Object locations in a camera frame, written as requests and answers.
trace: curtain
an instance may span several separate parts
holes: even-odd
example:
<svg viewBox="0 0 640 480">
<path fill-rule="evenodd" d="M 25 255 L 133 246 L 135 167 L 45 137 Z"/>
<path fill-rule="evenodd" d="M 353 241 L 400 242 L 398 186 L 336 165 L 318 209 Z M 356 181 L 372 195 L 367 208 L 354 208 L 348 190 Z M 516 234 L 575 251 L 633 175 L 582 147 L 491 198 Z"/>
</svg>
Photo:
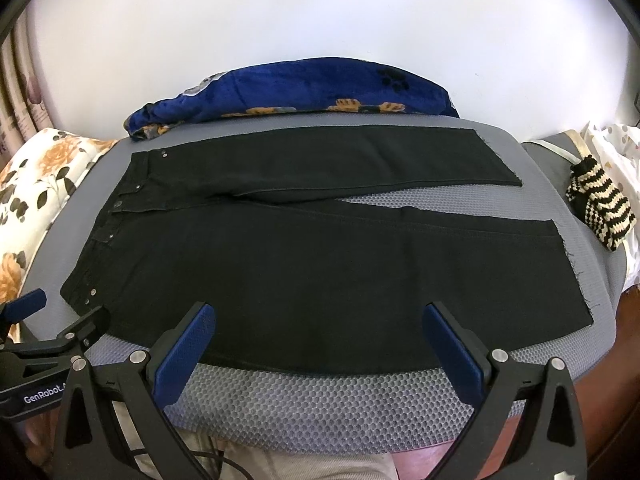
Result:
<svg viewBox="0 0 640 480">
<path fill-rule="evenodd" d="M 0 170 L 47 127 L 52 124 L 31 62 L 25 10 L 0 47 Z"/>
</svg>

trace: blue blanket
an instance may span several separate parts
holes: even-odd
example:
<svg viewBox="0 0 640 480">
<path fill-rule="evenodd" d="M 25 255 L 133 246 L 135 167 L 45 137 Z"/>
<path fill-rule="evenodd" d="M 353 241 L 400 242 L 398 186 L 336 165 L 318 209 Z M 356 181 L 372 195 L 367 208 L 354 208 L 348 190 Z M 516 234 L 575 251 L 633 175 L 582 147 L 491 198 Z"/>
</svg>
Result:
<svg viewBox="0 0 640 480">
<path fill-rule="evenodd" d="M 181 123 L 292 112 L 408 113 L 458 117 L 441 86 L 391 66 L 321 57 L 249 66 L 206 78 L 133 112 L 124 128 L 152 139 Z"/>
</svg>

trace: gray mesh fabric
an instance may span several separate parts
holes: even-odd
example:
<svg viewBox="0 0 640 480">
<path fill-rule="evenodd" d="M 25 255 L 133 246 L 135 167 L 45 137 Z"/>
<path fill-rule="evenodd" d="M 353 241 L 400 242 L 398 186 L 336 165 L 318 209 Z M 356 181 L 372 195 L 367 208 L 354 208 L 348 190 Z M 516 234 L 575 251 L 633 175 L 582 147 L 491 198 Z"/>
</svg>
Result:
<svg viewBox="0 0 640 480">
<path fill-rule="evenodd" d="M 607 273 L 596 257 L 588 228 L 571 215 L 533 160 L 508 133 L 484 124 L 430 116 L 309 114 L 271 116 L 181 126 L 148 142 L 123 140 L 92 172 L 45 238 L 24 290 L 43 288 L 47 307 L 28 319 L 39 338 L 54 336 L 76 318 L 60 298 L 60 286 L 75 265 L 95 215 L 124 173 L 131 152 L 209 137 L 309 125 L 406 124 L 473 128 L 523 181 L 522 188 L 455 186 L 412 189 L 349 199 L 372 205 L 443 212 L 553 219 L 594 319 L 559 340 L 513 353 L 543 363 L 558 355 L 572 376 L 597 362 L 613 344 L 613 305 Z M 136 346 L 104 336 L 91 348 L 94 364 L 123 360 Z M 198 365 L 176 404 L 166 409 L 177 426 L 205 431 L 249 446 L 318 454 L 394 452 L 455 438 L 470 414 L 440 370 L 384 376 L 327 378 L 250 372 Z"/>
</svg>

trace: striped knit pouch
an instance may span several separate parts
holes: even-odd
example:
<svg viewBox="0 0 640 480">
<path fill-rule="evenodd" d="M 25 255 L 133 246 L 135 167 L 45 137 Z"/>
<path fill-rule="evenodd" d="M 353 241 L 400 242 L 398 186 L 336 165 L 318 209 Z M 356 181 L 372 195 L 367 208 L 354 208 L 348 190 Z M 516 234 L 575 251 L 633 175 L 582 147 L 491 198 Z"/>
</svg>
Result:
<svg viewBox="0 0 640 480">
<path fill-rule="evenodd" d="M 629 200 L 591 155 L 571 167 L 566 197 L 575 215 L 609 251 L 615 251 L 636 224 Z"/>
</svg>

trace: floral pillow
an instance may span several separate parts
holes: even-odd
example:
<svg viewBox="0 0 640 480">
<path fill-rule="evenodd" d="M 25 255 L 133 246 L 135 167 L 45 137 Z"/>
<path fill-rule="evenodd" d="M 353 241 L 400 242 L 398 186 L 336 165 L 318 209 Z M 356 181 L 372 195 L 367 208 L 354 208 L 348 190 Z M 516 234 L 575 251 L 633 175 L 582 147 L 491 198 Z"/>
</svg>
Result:
<svg viewBox="0 0 640 480">
<path fill-rule="evenodd" d="M 0 303 L 18 296 L 52 222 L 116 142 L 45 128 L 0 172 Z"/>
</svg>

